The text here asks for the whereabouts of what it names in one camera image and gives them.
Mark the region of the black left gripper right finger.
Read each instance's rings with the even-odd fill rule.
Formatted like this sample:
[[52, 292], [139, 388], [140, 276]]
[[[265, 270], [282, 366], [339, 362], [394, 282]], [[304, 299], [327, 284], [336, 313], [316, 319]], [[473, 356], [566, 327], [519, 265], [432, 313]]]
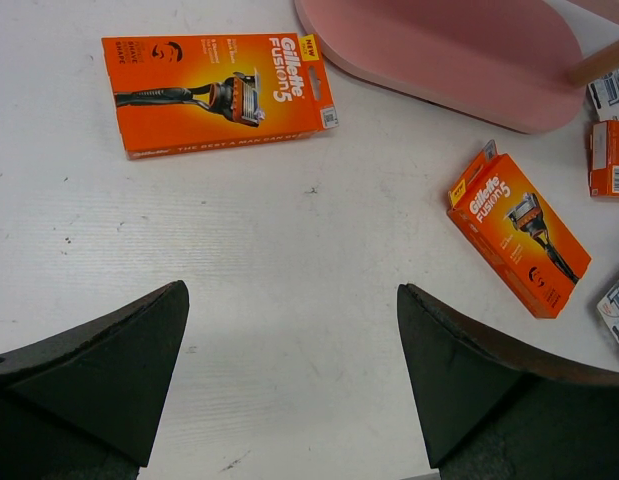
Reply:
[[412, 284], [398, 327], [429, 465], [444, 479], [619, 479], [619, 372], [484, 325]]

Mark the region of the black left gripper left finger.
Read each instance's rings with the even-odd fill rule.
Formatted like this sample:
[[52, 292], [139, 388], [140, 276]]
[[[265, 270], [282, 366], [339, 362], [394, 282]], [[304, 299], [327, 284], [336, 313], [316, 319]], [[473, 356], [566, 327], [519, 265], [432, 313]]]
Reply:
[[135, 479], [189, 312], [183, 281], [0, 353], [0, 479]]

